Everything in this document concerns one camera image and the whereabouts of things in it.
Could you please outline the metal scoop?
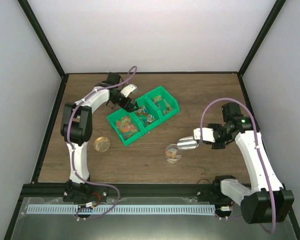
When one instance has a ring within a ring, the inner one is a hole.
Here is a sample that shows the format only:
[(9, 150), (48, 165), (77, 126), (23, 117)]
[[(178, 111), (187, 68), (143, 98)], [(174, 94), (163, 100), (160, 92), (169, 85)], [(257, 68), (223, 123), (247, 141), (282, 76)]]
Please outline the metal scoop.
[(177, 141), (177, 148), (181, 151), (193, 150), (199, 147), (199, 141), (193, 136), (183, 137)]

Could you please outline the green bin popsicle candies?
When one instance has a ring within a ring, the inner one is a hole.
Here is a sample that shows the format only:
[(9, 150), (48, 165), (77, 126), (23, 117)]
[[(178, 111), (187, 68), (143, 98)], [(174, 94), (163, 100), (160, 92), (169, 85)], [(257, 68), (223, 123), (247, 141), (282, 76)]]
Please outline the green bin popsicle candies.
[(144, 96), (158, 111), (161, 123), (180, 112), (177, 100), (161, 85), (147, 92)]

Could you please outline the green bin lollipops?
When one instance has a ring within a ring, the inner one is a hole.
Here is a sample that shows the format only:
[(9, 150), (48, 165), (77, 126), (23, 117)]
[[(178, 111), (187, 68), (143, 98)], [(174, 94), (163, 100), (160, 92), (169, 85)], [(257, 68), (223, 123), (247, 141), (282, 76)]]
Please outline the green bin lollipops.
[(141, 96), (136, 100), (138, 109), (130, 113), (129, 128), (133, 132), (147, 134), (161, 123), (159, 110), (146, 96)]

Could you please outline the green bin star gummies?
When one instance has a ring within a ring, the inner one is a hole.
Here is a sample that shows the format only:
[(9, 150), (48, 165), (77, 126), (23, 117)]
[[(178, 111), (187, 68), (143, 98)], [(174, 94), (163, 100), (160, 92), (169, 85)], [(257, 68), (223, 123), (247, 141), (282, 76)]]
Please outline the green bin star gummies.
[(106, 119), (124, 146), (129, 146), (143, 135), (141, 121), (132, 112), (119, 109), (109, 114)]

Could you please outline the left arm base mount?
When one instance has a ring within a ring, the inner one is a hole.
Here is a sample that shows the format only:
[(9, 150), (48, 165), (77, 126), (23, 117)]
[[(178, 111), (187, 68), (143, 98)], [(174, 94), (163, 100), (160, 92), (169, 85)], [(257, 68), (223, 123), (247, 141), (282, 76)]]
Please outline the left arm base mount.
[(64, 202), (85, 204), (88, 202), (105, 202), (108, 187), (95, 186), (87, 183), (75, 183), (71, 180), (64, 184)]

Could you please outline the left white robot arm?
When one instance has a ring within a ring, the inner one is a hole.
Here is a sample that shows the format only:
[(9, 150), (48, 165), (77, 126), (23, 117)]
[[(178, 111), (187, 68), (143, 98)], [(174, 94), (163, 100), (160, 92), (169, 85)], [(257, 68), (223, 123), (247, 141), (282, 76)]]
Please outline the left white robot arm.
[(93, 113), (108, 102), (128, 113), (138, 107), (137, 102), (130, 98), (138, 87), (127, 80), (120, 80), (119, 74), (111, 72), (105, 81), (97, 83), (82, 99), (64, 105), (60, 134), (69, 152), (69, 180), (75, 184), (86, 184), (89, 181), (87, 145), (93, 133)]

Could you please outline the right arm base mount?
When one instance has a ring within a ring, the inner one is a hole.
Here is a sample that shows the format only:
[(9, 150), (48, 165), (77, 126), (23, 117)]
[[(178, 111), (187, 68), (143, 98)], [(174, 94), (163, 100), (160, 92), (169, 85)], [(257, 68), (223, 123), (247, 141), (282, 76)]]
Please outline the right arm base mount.
[(226, 179), (237, 180), (233, 175), (218, 175), (212, 181), (207, 178), (199, 179), (195, 187), (197, 200), (210, 204), (232, 202), (231, 198), (221, 192), (221, 181)]

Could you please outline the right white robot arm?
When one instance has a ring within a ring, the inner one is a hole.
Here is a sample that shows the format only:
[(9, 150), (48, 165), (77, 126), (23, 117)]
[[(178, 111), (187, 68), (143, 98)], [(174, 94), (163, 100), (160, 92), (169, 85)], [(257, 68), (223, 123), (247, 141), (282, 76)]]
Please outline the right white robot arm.
[(238, 100), (228, 97), (224, 100), (227, 102), (221, 107), (224, 124), (200, 126), (193, 131), (194, 138), (201, 144), (210, 144), (214, 150), (225, 149), (234, 142), (243, 156), (250, 187), (232, 175), (216, 176), (212, 182), (213, 198), (219, 202), (230, 198), (240, 207), (248, 224), (281, 223), (292, 208), (294, 195), (274, 173), (253, 115), (244, 116), (241, 108), (245, 105)]

